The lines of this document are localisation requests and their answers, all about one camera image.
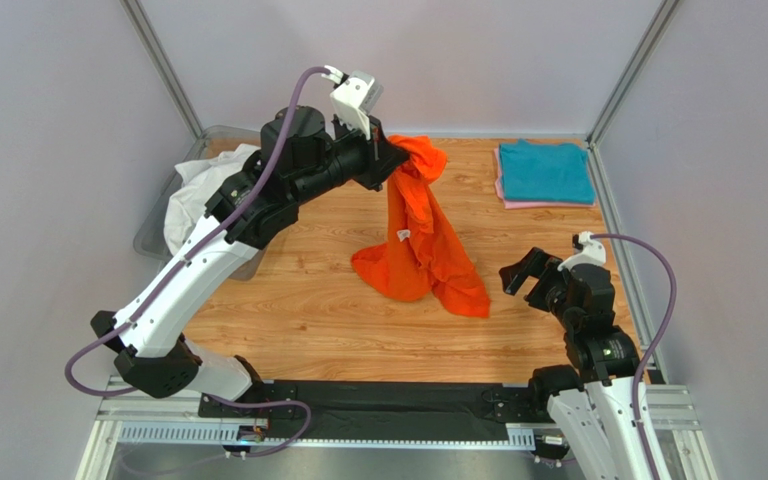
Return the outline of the orange t-shirt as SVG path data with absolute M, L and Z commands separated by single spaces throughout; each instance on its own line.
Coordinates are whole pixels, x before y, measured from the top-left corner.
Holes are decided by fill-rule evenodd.
M 389 299 L 413 302 L 432 294 L 454 315 L 489 317 L 485 283 L 431 189 L 447 154 L 427 136 L 392 135 L 389 141 L 408 160 L 386 182 L 386 241 L 354 253 L 353 270 Z

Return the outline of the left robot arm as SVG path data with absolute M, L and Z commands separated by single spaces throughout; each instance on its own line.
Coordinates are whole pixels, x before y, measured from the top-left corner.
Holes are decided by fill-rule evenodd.
M 253 384 L 252 369 L 187 339 L 189 321 L 226 279 L 298 221 L 303 205 L 350 181 L 378 191 L 409 158 L 378 119 L 370 133 L 336 125 L 330 135 L 312 107 L 281 110 L 260 136 L 260 149 L 208 198 L 181 249 L 149 286 L 126 307 L 92 319 L 131 389 L 153 398 L 184 390 L 242 397 Z

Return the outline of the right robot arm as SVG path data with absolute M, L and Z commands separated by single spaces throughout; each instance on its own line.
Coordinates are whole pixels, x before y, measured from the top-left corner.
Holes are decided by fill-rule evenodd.
M 568 364 L 535 370 L 529 388 L 586 478 L 668 479 L 637 375 L 638 350 L 615 323 L 616 291 L 605 261 L 601 244 L 565 260 L 534 247 L 500 269 L 508 295 L 535 279 L 527 304 L 551 314 L 564 330 Z

